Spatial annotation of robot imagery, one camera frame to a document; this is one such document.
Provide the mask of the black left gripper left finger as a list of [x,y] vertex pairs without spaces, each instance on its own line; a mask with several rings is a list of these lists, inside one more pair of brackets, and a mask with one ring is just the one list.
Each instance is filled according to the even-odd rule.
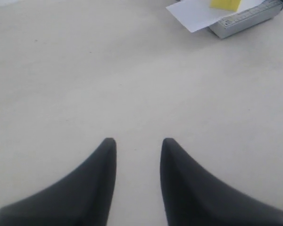
[[104,139],[75,170],[44,190],[0,209],[0,226],[105,226],[112,203],[117,145]]

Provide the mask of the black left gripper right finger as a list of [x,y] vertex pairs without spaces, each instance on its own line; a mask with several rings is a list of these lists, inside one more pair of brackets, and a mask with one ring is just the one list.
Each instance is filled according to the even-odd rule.
[[283,226],[283,210],[218,179],[173,138],[165,138],[160,184],[170,226]]

